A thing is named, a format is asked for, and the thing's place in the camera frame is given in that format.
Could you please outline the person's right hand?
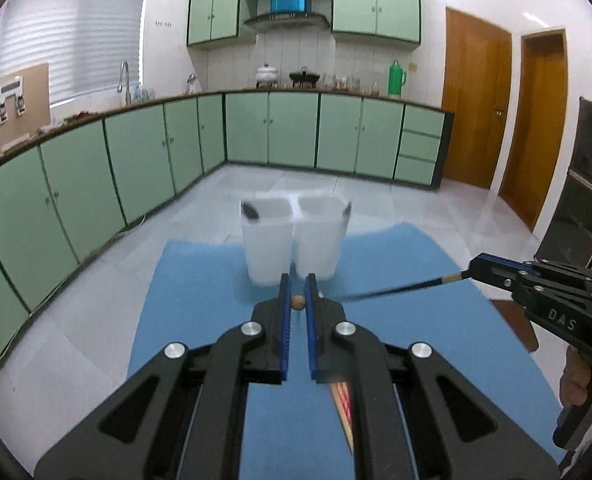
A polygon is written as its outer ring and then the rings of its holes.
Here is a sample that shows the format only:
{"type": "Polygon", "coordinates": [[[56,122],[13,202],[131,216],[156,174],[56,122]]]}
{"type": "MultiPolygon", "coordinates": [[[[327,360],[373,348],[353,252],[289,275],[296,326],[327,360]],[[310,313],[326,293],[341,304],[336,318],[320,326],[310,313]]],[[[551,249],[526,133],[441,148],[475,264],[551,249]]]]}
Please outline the person's right hand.
{"type": "Polygon", "coordinates": [[[588,399],[590,384],[592,384],[591,366],[576,348],[569,346],[560,379],[560,400],[564,408],[584,404],[588,399]]]}

